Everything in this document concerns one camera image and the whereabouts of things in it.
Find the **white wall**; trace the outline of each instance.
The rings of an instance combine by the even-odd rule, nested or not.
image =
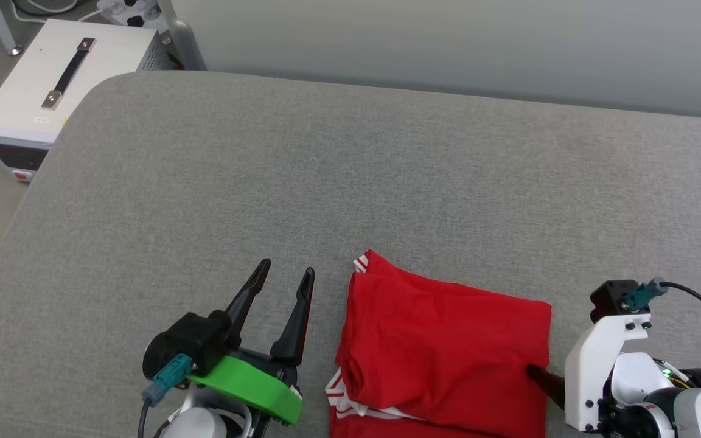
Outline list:
[[[701,0],[172,0],[210,70],[701,116]]]

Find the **black handle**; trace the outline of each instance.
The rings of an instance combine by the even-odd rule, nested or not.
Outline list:
[[[69,66],[64,69],[61,77],[58,78],[58,83],[54,89],[51,89],[47,93],[44,102],[42,102],[42,108],[47,108],[55,110],[58,106],[59,100],[64,97],[64,92],[69,87],[69,83],[72,82],[72,78],[75,77],[77,69],[80,69],[80,64],[83,63],[83,59],[86,58],[91,49],[94,48],[95,38],[84,38],[77,46],[77,52],[75,56],[72,56],[72,61],[69,61]]]
[[[226,307],[226,315],[231,319],[231,328],[226,334],[226,346],[229,349],[237,349],[242,343],[242,338],[240,338],[242,325],[245,324],[245,319],[248,317],[248,311],[251,309],[253,299],[264,287],[264,280],[267,279],[270,266],[272,266],[270,259],[262,260],[250,278],[248,278],[248,281],[242,286],[239,293],[237,293],[237,296]]]
[[[564,410],[565,401],[565,388],[564,388],[564,377],[556,376],[552,372],[548,372],[547,369],[542,368],[542,366],[536,366],[529,364],[526,366],[526,376],[529,379],[534,380],[557,406]]]
[[[310,318],[312,286],[315,283],[315,271],[312,267],[304,271],[304,277],[297,290],[297,303],[291,311],[288,323],[281,333],[281,338],[272,344],[270,356],[288,366],[299,366],[304,353],[304,338],[307,336],[307,324]]]

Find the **white stripe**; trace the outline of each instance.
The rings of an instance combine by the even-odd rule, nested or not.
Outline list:
[[[363,416],[367,415],[367,410],[368,410],[367,405],[362,405],[361,403],[357,403],[349,398],[348,398],[348,405],[350,405],[354,411],[358,412],[358,416],[363,417]]]
[[[337,395],[342,395],[345,394],[345,384],[343,382],[338,383],[338,385],[334,385],[337,380],[340,379],[340,369],[337,369],[337,372],[334,373],[334,377],[332,377],[331,380],[329,380],[329,384],[326,385],[326,388],[323,390],[326,392],[326,395],[329,394],[337,394]]]
[[[354,411],[353,409],[348,409],[347,411],[343,411],[343,412],[336,411],[336,413],[337,413],[336,416],[339,419],[344,419],[345,417],[349,417],[351,415],[358,415],[358,413],[356,411]],[[394,415],[386,414],[386,413],[381,412],[381,411],[376,411],[373,409],[370,409],[369,411],[367,411],[367,415],[370,417],[374,417],[376,419],[384,419],[384,420],[398,420],[398,419],[402,418],[402,417],[397,417]]]
[[[414,419],[414,420],[424,421],[424,419],[420,419],[420,418],[414,417],[412,415],[407,415],[403,411],[398,410],[397,408],[385,408],[385,409],[381,409],[380,411],[384,414],[393,415],[395,417],[404,417],[406,419]]]
[[[364,265],[359,263],[358,259],[354,260],[353,264],[355,266],[356,272],[367,272],[367,268],[365,268]]]

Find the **red button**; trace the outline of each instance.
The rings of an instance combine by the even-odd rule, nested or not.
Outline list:
[[[12,174],[19,180],[28,181],[31,176],[30,172],[12,172]]]

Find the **metal stand leg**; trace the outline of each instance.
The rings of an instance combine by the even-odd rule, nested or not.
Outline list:
[[[17,45],[15,39],[12,37],[12,33],[7,25],[7,20],[5,20],[5,16],[2,13],[2,8],[0,8],[0,40],[2,40],[2,44],[5,46],[8,55],[16,56],[23,52],[23,47]]]

